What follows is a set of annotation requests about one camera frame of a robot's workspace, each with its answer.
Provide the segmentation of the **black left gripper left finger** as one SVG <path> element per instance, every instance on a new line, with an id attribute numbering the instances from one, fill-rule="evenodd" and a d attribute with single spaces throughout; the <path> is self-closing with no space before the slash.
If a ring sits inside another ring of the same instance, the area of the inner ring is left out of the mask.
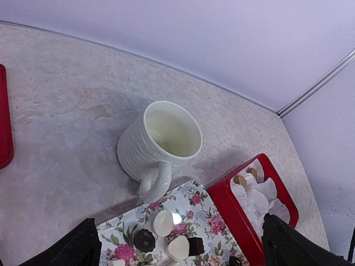
<path id="1" fill-rule="evenodd" d="M 99 265 L 101 248 L 95 219 L 87 218 L 47 250 L 22 265 Z"/>

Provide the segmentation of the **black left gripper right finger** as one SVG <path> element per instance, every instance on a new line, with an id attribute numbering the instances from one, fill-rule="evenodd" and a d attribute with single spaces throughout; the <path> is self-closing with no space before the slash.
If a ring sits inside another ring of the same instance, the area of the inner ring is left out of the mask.
<path id="1" fill-rule="evenodd" d="M 352 265 L 314 244 L 273 214 L 266 214 L 262 244 L 266 265 Z"/>

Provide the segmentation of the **caramel square chocolate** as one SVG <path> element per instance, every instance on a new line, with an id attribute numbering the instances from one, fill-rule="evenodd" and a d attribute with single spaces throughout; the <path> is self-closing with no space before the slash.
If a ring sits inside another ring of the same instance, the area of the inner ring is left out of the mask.
<path id="1" fill-rule="evenodd" d="M 241 175 L 237 175 L 234 177 L 233 179 L 234 183 L 237 184 L 237 185 L 241 185 L 243 187 L 246 187 L 247 186 L 247 181 L 246 179 L 244 178 L 244 176 L 241 176 Z"/>

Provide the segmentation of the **caramel hexagon chocolate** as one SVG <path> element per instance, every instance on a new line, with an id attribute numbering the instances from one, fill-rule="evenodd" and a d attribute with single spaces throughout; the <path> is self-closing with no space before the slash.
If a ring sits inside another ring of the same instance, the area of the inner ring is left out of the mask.
<path id="1" fill-rule="evenodd" d="M 257 178 L 257 177 L 258 177 L 258 173 L 257 173 L 257 171 L 256 171 L 253 167 L 249 167 L 249 168 L 247 169 L 247 173 L 252 174 L 254 178 Z"/>

